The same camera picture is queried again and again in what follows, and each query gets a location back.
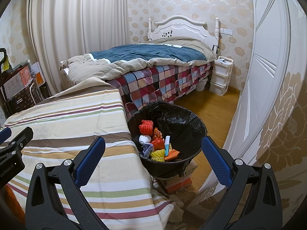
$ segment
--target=curtain fold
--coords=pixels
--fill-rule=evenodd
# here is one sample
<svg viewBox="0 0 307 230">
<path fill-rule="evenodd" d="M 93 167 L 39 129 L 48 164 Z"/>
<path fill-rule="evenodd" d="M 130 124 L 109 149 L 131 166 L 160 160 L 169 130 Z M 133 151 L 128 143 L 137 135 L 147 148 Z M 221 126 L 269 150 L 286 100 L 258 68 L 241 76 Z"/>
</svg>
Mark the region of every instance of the curtain fold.
<svg viewBox="0 0 307 230">
<path fill-rule="evenodd" d="M 65 89 L 60 62 L 128 44 L 127 0 L 28 0 L 28 31 L 51 94 Z"/>
</svg>

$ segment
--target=white headboard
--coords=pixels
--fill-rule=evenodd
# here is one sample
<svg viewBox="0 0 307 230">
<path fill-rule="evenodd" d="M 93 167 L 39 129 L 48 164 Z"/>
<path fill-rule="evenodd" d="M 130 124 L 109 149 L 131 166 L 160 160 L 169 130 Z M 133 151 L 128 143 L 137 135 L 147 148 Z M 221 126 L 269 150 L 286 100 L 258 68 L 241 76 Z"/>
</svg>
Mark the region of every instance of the white headboard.
<svg viewBox="0 0 307 230">
<path fill-rule="evenodd" d="M 216 50 L 219 45 L 219 19 L 215 19 L 215 31 L 214 36 L 211 36 L 207 30 L 205 30 L 205 22 L 194 21 L 186 16 L 174 15 L 167 18 L 164 21 L 156 22 L 158 27 L 154 32 L 151 28 L 151 19 L 149 19 L 148 25 L 148 39 L 157 40 L 163 37 L 170 36 L 187 36 L 197 40 L 203 41 L 207 44 L 216 54 Z"/>
</svg>

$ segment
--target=blue gripper pad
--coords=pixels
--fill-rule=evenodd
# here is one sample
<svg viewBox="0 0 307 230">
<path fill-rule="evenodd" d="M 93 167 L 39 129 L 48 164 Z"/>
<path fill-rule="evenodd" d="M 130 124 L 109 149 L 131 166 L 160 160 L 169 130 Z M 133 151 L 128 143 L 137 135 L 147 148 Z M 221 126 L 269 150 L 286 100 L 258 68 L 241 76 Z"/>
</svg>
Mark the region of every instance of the blue gripper pad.
<svg viewBox="0 0 307 230">
<path fill-rule="evenodd" d="M 0 144 L 3 144 L 10 136 L 12 135 L 12 131 L 10 128 L 5 128 L 0 132 Z"/>
<path fill-rule="evenodd" d="M 220 184 L 229 188 L 232 184 L 230 167 L 208 137 L 203 138 L 201 146 Z"/>
<path fill-rule="evenodd" d="M 75 184 L 78 188 L 87 185 L 105 149 L 106 143 L 100 137 L 76 170 Z"/>
</svg>

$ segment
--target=purple crumpled paper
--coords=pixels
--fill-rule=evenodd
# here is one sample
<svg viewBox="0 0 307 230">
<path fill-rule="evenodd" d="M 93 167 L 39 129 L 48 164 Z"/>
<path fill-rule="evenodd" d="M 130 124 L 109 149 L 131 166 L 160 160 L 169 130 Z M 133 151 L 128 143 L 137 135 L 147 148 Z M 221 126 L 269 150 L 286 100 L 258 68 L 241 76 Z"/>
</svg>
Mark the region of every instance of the purple crumpled paper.
<svg viewBox="0 0 307 230">
<path fill-rule="evenodd" d="M 149 155 L 151 151 L 153 150 L 153 148 L 154 148 L 153 144 L 144 144 L 143 145 L 143 155 L 149 158 Z"/>
</svg>

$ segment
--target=garbage bag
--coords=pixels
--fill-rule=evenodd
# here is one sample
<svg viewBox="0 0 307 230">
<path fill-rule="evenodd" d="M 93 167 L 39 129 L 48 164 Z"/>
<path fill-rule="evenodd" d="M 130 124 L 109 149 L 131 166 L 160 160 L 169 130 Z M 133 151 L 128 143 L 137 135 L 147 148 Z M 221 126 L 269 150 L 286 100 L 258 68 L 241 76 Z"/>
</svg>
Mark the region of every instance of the garbage bag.
<svg viewBox="0 0 307 230">
<path fill-rule="evenodd" d="M 180 151 L 176 161 L 158 162 L 143 155 L 139 143 L 142 120 L 152 120 L 153 128 L 157 127 L 163 138 L 170 136 L 172 148 Z M 149 102 L 128 120 L 128 128 L 144 167 L 152 176 L 164 179 L 183 175 L 187 165 L 201 151 L 202 139 L 207 135 L 205 124 L 196 114 L 165 102 Z"/>
</svg>

